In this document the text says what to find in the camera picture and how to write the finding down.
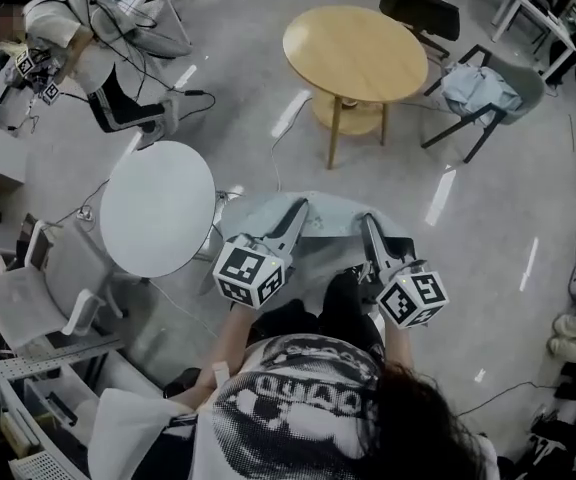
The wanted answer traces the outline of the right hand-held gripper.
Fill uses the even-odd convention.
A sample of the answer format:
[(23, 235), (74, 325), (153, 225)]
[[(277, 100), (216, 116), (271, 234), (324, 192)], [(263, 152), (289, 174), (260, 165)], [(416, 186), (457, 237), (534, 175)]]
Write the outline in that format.
[(362, 279), (362, 302), (380, 309), (399, 329), (426, 326), (449, 304), (436, 271), (418, 259), (410, 238), (386, 238), (371, 213), (360, 219), (369, 273)]

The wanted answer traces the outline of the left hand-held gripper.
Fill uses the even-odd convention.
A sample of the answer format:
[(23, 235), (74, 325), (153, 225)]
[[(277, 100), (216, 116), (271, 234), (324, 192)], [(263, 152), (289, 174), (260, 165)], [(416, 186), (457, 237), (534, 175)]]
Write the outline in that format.
[(226, 241), (212, 271), (219, 293), (234, 303), (262, 308), (287, 282), (308, 212), (309, 201), (300, 198), (267, 240), (242, 233)]

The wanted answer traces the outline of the light blue cloth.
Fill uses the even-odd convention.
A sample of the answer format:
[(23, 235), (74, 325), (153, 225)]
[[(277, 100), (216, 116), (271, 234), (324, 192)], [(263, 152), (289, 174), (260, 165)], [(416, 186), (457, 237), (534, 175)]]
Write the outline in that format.
[(460, 117), (474, 114), (488, 104), (505, 112), (520, 111), (526, 101), (489, 67), (448, 63), (442, 71), (441, 95)]
[(365, 260), (360, 219), (372, 214), (385, 236), (411, 238), (412, 233), (383, 212), (360, 202), (319, 191), (265, 192), (228, 201), (218, 221), (225, 239), (239, 233), (261, 237), (271, 231), (298, 199), (309, 202), (302, 235), (292, 252), (294, 268), (286, 285), (262, 308), (275, 309), (292, 299), (318, 312), (329, 281), (339, 272)]

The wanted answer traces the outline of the person's left forearm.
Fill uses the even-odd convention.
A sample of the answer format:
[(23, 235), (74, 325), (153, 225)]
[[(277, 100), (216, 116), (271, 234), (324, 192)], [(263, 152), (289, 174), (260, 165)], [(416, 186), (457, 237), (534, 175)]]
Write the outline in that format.
[(218, 387), (215, 365), (226, 365), (222, 371), (237, 374), (243, 364), (248, 335), (256, 319), (255, 309), (235, 304), (227, 315), (195, 384), (170, 397), (170, 400), (195, 410), (208, 400)]

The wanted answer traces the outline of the person's right forearm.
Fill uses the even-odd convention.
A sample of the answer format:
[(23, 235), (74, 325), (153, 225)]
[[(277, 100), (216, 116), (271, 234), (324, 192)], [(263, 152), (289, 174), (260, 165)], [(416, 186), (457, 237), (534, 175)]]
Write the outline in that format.
[(413, 368), (411, 341), (407, 329), (399, 329), (387, 321), (384, 331), (384, 349), (387, 362), (408, 369)]

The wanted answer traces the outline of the person's black trousers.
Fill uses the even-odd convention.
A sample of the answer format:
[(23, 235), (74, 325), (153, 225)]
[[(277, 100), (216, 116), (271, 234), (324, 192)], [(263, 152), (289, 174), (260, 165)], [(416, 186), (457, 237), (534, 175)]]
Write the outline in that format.
[(300, 299), (265, 312), (253, 323), (247, 345), (289, 334), (318, 334), (345, 341), (383, 362), (383, 340), (361, 306), (359, 281), (364, 267), (348, 268), (331, 280), (318, 316), (308, 312)]

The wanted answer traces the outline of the round white table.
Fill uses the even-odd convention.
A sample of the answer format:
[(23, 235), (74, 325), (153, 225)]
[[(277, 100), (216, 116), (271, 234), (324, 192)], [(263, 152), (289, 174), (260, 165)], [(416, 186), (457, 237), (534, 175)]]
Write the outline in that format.
[(218, 191), (192, 147), (159, 141), (114, 168), (99, 208), (104, 247), (126, 273), (153, 280), (191, 261), (214, 265), (223, 237), (215, 218)]

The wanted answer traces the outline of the round wooden table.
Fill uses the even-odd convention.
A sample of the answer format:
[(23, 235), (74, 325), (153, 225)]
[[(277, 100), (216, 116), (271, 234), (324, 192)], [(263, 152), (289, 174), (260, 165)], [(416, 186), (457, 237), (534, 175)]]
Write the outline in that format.
[(292, 69), (316, 89), (313, 112), (330, 129), (327, 167), (341, 135), (380, 130), (390, 106), (415, 95), (428, 76), (420, 41), (400, 22), (349, 5), (322, 6), (296, 17), (283, 36)]

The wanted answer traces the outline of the crumpled light blue cloth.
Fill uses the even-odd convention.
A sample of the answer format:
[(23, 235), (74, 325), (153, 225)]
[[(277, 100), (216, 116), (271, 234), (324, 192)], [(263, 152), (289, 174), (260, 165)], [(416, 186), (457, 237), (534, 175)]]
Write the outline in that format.
[(460, 117), (474, 114), (488, 104), (505, 112), (520, 111), (526, 101), (489, 67), (448, 63), (442, 71), (441, 95)]

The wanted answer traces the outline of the person's white printed shirt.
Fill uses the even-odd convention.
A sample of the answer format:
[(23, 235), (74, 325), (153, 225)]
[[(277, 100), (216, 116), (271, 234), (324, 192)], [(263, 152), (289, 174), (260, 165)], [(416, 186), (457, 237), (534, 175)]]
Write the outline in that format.
[(198, 407), (102, 394), (91, 480), (484, 480), (489, 459), (430, 384), (344, 341), (249, 347)]

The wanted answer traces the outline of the black round bin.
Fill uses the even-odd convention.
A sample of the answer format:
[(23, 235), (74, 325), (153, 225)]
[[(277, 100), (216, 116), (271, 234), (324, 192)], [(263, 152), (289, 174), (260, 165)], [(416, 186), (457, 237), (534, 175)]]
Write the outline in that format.
[(191, 367), (185, 369), (180, 375), (169, 382), (162, 391), (165, 399), (170, 399), (192, 388), (201, 374), (201, 369)]

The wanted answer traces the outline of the grey chair with black legs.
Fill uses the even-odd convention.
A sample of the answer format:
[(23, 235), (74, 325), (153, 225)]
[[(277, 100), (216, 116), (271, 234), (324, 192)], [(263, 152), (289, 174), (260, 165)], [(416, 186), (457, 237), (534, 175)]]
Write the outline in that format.
[[(545, 97), (546, 85), (538, 72), (529, 67), (509, 63), (479, 44), (473, 46), (466, 54), (456, 61), (456, 63), (468, 63), (478, 67), (489, 67), (500, 74), (526, 101), (520, 111), (505, 112), (496, 108), (492, 104), (488, 104), (474, 114), (467, 117), (460, 117), (448, 107), (444, 100), (449, 112), (458, 116), (459, 121), (422, 143), (421, 147), (427, 149), (468, 125), (480, 123), (483, 126), (481, 136), (464, 159), (465, 163), (469, 163), (498, 127), (510, 126), (516, 123), (539, 106)], [(442, 74), (441, 77), (424, 92), (426, 96), (431, 95), (435, 91), (441, 92), (441, 78)]]

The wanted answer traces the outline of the white office chair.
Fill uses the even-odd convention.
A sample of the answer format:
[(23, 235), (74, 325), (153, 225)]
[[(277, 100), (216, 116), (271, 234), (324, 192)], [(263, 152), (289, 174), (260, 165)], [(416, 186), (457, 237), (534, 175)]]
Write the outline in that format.
[(112, 294), (114, 263), (81, 225), (65, 225), (43, 259), (0, 273), (0, 334), (11, 349), (56, 332), (84, 336), (101, 309), (126, 316)]

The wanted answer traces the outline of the white metal shelving rack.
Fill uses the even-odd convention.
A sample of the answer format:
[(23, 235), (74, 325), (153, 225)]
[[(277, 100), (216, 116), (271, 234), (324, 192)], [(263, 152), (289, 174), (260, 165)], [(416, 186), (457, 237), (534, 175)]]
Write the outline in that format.
[(9, 408), (19, 414), (31, 433), (38, 439), (43, 451), (50, 454), (73, 480), (89, 480), (89, 478), (41, 429), (14, 391), (12, 382), (55, 369), (63, 369), (75, 363), (103, 356), (122, 347), (122, 340), (114, 334), (81, 338), (77, 342), (59, 349), (54, 349), (46, 339), (41, 339), (36, 350), (13, 359), (0, 360), (0, 395), (2, 395), (3, 400)]

